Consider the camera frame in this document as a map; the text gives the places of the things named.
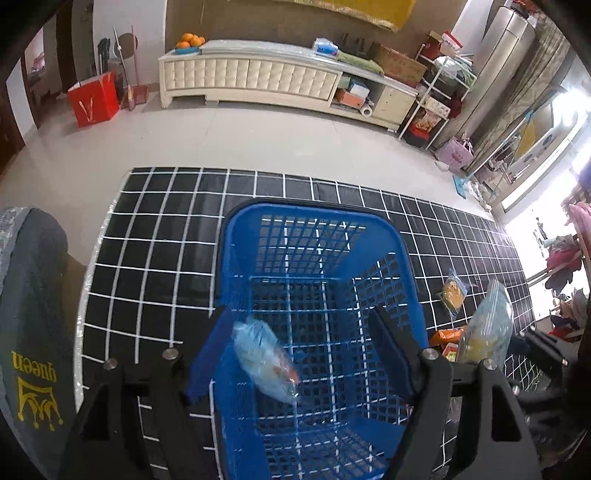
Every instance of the curtain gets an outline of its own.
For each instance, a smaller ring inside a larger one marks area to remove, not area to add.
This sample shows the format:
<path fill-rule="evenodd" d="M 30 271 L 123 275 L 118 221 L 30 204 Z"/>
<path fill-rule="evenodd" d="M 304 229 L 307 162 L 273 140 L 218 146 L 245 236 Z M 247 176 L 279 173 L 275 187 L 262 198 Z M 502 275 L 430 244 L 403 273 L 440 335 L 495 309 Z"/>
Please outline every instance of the curtain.
<path fill-rule="evenodd" d="M 416 0 L 280 0 L 324 8 L 356 17 L 378 27 L 398 31 L 408 20 Z"/>
<path fill-rule="evenodd" d="M 551 19 L 540 14 L 536 25 L 538 47 L 511 95 L 499 121 L 482 137 L 474 156 L 490 147 L 505 128 L 530 107 L 548 86 L 569 51 L 570 44 Z"/>

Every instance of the white shelf rack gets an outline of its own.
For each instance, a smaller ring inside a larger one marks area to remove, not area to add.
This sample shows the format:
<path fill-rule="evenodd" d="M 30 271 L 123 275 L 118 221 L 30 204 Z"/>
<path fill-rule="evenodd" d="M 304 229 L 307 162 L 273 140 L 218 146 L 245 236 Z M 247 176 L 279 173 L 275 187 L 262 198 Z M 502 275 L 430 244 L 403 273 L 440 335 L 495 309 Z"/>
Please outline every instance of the white shelf rack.
<path fill-rule="evenodd" d="M 424 55 L 422 55 L 423 49 L 425 48 L 425 44 L 421 45 L 421 48 L 419 49 L 417 55 L 414 57 L 415 60 L 418 59 L 422 59 L 427 61 L 428 63 L 432 64 L 432 65 L 436 65 L 435 62 L 431 59 L 428 59 L 427 57 L 425 57 Z M 417 96 L 416 100 L 415 100 L 415 104 L 416 107 L 413 111 L 413 113 L 411 114 L 411 116 L 409 117 L 408 121 L 406 122 L 406 124 L 404 125 L 404 127 L 402 128 L 402 131 L 399 134 L 399 137 L 402 138 L 402 136 L 404 135 L 404 132 L 406 132 L 406 130 L 408 129 L 408 127 L 410 126 L 411 122 L 414 120 L 415 116 L 417 115 L 419 109 L 425 108 L 425 104 L 427 101 L 427 98 L 429 96 L 429 92 L 434 91 L 439 93 L 440 95 L 443 95 L 445 98 L 447 98 L 448 100 L 451 100 L 452 97 L 450 97 L 448 94 L 443 93 L 440 89 L 435 87 L 435 83 L 437 82 L 437 80 L 439 79 L 440 75 L 442 74 L 443 70 L 445 69 L 445 66 L 447 64 L 447 62 L 449 61 L 450 57 L 445 57 L 445 59 L 443 60 L 441 66 L 439 67 L 439 69 L 437 70 L 437 73 L 435 74 L 435 76 L 433 77 L 433 80 L 431 82 L 428 82 L 425 77 L 423 77 L 421 79 L 421 83 L 427 87 L 427 91 L 425 92 L 425 94 L 421 95 L 419 93 L 419 95 Z M 462 72 L 464 74 L 467 74 L 471 77 L 472 80 L 472 85 L 474 85 L 474 82 L 476 81 L 476 75 L 474 75 L 472 72 L 470 72 L 467 69 L 462 69 Z M 464 92 L 464 94 L 462 95 L 462 102 L 464 101 L 464 98 L 466 98 L 466 95 L 468 94 L 468 92 L 470 92 L 471 87 L 470 85 L 468 85 L 466 82 L 460 80 L 459 78 L 455 78 L 455 81 L 462 85 L 466 91 Z M 433 144 L 433 142 L 435 141 L 435 139 L 437 138 L 437 136 L 439 135 L 439 132 L 441 132 L 441 130 L 447 125 L 447 123 L 449 122 L 449 118 L 443 115 L 440 115 L 439 113 L 433 112 L 435 113 L 435 115 L 437 115 L 439 118 L 441 118 L 444 122 L 440 125 L 437 124 L 434 128 L 437 128 L 437 132 L 435 133 L 435 135 L 433 135 L 433 138 L 429 141 L 429 143 L 425 146 L 425 149 L 429 149 L 429 147 L 431 147 L 431 145 Z"/>

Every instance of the fruit plate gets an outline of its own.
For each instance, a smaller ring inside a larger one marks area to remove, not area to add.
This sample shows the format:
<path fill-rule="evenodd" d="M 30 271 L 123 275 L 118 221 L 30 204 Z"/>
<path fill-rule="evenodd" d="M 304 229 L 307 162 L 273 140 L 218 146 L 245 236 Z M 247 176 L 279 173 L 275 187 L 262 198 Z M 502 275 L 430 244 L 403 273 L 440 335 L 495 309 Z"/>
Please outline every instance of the fruit plate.
<path fill-rule="evenodd" d="M 186 55 L 187 53 L 198 53 L 201 49 L 199 47 L 175 48 L 174 51 L 177 55 Z"/>

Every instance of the tissue box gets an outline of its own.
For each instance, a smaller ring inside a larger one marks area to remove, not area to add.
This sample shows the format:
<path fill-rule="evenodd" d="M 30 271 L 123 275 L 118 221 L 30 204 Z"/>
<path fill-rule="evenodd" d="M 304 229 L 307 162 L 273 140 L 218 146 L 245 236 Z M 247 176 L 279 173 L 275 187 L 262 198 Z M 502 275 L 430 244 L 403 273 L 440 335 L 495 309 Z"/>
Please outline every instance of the tissue box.
<path fill-rule="evenodd" d="M 365 98 L 358 97 L 357 95 L 353 95 L 351 92 L 340 88 L 335 92 L 335 98 L 339 103 L 356 109 L 360 109 L 365 103 Z"/>
<path fill-rule="evenodd" d="M 367 98 L 369 95 L 369 89 L 363 83 L 358 82 L 357 80 L 351 80 L 349 92 L 363 99 Z"/>

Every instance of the cardboard box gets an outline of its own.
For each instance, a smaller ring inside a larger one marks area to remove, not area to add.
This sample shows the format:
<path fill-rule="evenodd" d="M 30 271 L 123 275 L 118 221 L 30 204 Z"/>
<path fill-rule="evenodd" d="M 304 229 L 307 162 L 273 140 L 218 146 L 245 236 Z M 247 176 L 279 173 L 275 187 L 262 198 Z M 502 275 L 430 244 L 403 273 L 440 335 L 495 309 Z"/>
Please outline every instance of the cardboard box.
<path fill-rule="evenodd" d="M 357 95 L 353 95 L 347 90 L 340 88 L 336 90 L 335 98 L 339 101 L 339 103 L 356 109 L 360 109 L 365 103 L 365 98 L 358 97 Z"/>
<path fill-rule="evenodd" d="M 405 83 L 409 87 L 415 88 L 427 70 L 422 63 L 380 44 L 372 45 L 370 55 L 375 63 L 384 69 L 388 77 Z"/>
<path fill-rule="evenodd" d="M 449 112 L 452 111 L 452 109 L 447 105 L 441 103 L 439 100 L 435 100 L 435 98 L 430 96 L 425 99 L 425 108 L 432 111 L 433 113 L 441 115 L 443 118 L 447 118 Z"/>
<path fill-rule="evenodd" d="M 107 72 L 75 84 L 68 99 L 79 127 L 110 120 L 119 111 L 115 73 Z"/>

